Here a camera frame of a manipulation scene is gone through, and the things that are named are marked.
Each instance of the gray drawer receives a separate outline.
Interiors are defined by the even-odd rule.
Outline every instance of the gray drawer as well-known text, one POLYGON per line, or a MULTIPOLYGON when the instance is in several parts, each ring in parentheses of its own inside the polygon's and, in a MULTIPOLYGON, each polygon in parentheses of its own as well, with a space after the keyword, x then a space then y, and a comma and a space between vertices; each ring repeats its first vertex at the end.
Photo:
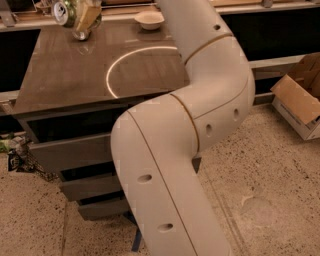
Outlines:
POLYGON ((30 150, 47 172, 112 161, 110 133, 32 144, 30 150))
POLYGON ((69 201, 100 196, 121 190, 118 176, 111 174, 97 175, 90 178, 63 182, 61 191, 69 201))
POLYGON ((88 205, 81 205, 78 211, 85 220, 96 220, 106 216, 122 214, 130 210, 127 199, 104 201, 99 203, 92 203, 88 205))

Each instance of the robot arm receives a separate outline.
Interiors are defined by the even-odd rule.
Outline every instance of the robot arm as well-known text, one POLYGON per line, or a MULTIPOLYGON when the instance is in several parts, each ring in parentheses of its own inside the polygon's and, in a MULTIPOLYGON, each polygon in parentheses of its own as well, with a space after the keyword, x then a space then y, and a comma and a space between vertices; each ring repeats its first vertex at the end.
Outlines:
POLYGON ((119 117, 113 160, 151 255, 232 255, 191 161, 247 116, 252 72, 207 0, 158 4, 191 82, 119 117))

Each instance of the small bowl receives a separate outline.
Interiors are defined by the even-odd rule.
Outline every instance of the small bowl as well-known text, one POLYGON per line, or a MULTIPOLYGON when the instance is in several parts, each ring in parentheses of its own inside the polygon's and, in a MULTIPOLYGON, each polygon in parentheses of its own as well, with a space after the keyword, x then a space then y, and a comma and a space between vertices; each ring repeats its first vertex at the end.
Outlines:
POLYGON ((146 30, 155 30, 160 28, 164 18, 161 12, 144 11, 138 13, 134 19, 140 23, 141 27, 146 30))

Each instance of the table top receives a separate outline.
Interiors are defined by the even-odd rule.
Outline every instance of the table top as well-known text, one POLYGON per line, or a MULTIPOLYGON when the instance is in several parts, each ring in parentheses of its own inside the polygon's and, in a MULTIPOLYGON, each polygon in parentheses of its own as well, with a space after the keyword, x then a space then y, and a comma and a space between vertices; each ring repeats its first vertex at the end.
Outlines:
POLYGON ((165 25, 146 31, 132 19, 104 21, 85 42, 58 25, 41 28, 14 114, 117 102, 188 83, 165 25))

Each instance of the terrazzo floor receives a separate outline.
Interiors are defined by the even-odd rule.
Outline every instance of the terrazzo floor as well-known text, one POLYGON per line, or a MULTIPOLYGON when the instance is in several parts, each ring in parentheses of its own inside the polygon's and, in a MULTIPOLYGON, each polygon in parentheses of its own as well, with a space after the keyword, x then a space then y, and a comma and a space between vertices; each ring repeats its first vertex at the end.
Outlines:
MULTIPOLYGON (((303 141, 267 104, 202 153, 198 176, 236 256, 320 255, 319 152, 320 139, 303 141)), ((123 216, 84 221, 59 181, 9 173, 6 161, 0 256, 149 255, 143 242, 131 252, 136 228, 123 216)))

